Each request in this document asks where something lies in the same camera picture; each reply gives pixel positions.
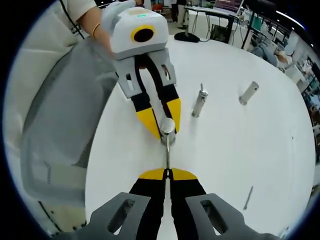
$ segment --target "gray gripper housing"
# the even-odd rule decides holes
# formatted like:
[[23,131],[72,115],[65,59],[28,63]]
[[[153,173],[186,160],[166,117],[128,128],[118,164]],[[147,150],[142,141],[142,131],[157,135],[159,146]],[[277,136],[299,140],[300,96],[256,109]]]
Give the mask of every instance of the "gray gripper housing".
[[278,240],[269,233],[260,234],[245,224],[241,212],[214,193],[185,198],[199,240]]
[[[150,197],[121,192],[95,210],[88,225],[55,240],[135,240]],[[121,227],[118,235],[114,232]]]

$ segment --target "metal peg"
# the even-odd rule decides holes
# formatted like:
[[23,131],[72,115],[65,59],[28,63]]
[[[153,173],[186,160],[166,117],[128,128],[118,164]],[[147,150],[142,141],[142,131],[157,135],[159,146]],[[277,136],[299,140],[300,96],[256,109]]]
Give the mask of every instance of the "metal peg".
[[175,144],[176,141],[176,124],[172,118],[164,118],[160,124],[161,142],[167,145],[167,137],[169,139],[169,146]]
[[201,89],[199,91],[198,97],[196,98],[193,110],[191,111],[191,115],[194,118],[197,118],[200,116],[202,107],[204,106],[206,102],[206,98],[208,96],[208,92],[204,90],[204,85],[201,83],[200,85]]
[[172,118],[164,118],[161,121],[161,143],[166,146],[166,168],[170,168],[170,147],[176,141],[176,124]]
[[239,97],[239,102],[242,105],[247,105],[249,99],[258,91],[259,85],[255,81],[253,81],[248,89],[244,92],[242,96]]

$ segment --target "human hand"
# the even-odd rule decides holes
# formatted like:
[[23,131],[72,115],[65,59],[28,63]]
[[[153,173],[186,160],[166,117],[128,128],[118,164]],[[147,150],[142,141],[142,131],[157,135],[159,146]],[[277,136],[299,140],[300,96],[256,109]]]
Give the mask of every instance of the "human hand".
[[136,7],[141,7],[145,3],[144,0],[135,0],[135,6]]

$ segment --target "person's arm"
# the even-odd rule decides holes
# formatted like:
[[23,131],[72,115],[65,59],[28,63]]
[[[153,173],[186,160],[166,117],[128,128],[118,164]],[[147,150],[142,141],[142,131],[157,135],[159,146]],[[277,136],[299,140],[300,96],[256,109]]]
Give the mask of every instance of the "person's arm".
[[110,36],[107,31],[105,31],[100,25],[94,31],[94,28],[101,21],[101,16],[102,10],[95,6],[89,9],[85,14],[83,14],[77,22],[81,25],[83,30],[85,30],[99,43],[101,43],[108,51],[108,53],[113,57],[113,52],[110,47]]

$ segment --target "black base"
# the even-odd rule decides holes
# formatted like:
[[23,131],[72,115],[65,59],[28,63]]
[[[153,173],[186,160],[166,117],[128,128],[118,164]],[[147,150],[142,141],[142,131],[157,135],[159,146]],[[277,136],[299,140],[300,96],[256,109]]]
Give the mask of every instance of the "black base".
[[191,42],[191,43],[198,43],[200,38],[192,33],[185,33],[185,32],[178,32],[174,35],[175,40]]

